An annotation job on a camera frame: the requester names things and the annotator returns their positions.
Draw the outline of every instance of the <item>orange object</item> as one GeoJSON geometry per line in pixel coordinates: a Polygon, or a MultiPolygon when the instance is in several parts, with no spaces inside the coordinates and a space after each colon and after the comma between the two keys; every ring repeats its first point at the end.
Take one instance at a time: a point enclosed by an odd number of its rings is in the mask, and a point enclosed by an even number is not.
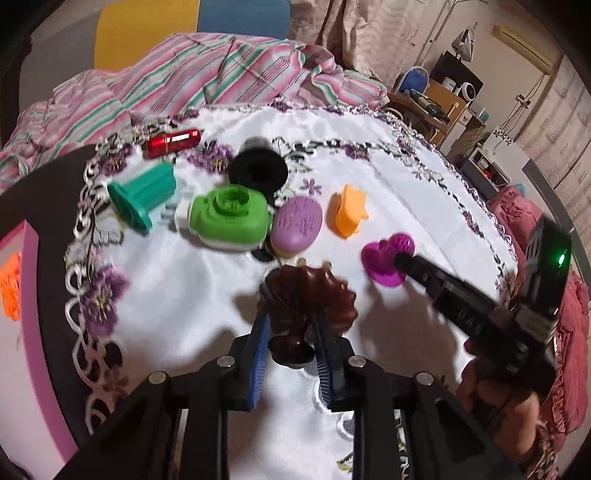
{"type": "Polygon", "coordinates": [[[335,228],[343,238],[349,238],[359,231],[361,220],[369,218],[365,211],[366,194],[346,184],[336,210],[335,228]]]}
{"type": "Polygon", "coordinates": [[[12,254],[0,270],[0,294],[4,313],[14,321],[21,318],[21,256],[12,254]]]}

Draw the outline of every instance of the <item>blue chair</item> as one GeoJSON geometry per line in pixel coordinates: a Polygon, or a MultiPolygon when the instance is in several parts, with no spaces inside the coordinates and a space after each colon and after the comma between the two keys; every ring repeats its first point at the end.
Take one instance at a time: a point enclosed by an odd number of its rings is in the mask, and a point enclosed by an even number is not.
{"type": "Polygon", "coordinates": [[[393,91],[395,93],[404,93],[406,90],[416,90],[420,93],[425,93],[428,86],[429,73],[423,67],[416,65],[398,79],[393,91]]]}

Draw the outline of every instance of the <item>pink striped blanket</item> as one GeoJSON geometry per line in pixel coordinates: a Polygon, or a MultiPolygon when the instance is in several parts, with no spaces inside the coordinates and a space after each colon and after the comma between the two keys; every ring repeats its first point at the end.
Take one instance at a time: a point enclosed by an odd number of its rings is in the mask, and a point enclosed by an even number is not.
{"type": "Polygon", "coordinates": [[[387,102],[381,83],[343,70],[328,50],[291,40],[227,34],[176,34],[120,72],[89,70],[64,82],[19,117],[0,151],[0,193],[59,155],[149,116],[211,104],[311,105],[387,102]]]}

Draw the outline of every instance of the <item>black table surface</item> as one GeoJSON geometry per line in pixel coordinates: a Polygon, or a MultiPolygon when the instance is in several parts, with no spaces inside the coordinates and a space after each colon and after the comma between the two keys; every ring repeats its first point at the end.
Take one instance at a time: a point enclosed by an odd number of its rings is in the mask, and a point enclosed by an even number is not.
{"type": "Polygon", "coordinates": [[[90,388],[80,379],[72,361],[77,335],[64,314],[64,305],[72,297],[65,286],[64,253],[74,240],[72,229],[83,172],[94,152],[94,146],[88,146],[57,158],[0,195],[0,238],[23,220],[39,236],[37,307],[41,341],[57,401],[79,446],[90,437],[84,421],[90,388]]]}

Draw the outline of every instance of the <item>green indicator light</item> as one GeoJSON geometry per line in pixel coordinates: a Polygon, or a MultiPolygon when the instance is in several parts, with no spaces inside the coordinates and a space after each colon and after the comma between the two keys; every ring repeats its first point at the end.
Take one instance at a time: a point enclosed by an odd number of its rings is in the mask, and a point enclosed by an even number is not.
{"type": "Polygon", "coordinates": [[[558,259],[558,266],[562,267],[562,264],[564,263],[564,259],[566,258],[566,254],[563,252],[562,255],[560,255],[560,258],[558,259]]]}

